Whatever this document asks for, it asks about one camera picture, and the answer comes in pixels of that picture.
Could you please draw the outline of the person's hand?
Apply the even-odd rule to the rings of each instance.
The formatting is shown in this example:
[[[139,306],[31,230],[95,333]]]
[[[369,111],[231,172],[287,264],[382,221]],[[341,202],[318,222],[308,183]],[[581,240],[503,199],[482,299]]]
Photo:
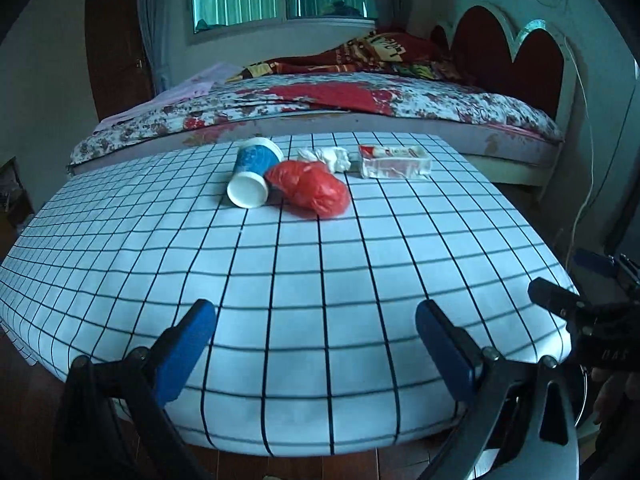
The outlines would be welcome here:
[[[593,367],[591,379],[600,386],[599,393],[593,403],[593,413],[596,416],[594,422],[599,425],[608,414],[610,407],[628,396],[628,375],[614,374],[602,370],[602,368]]]

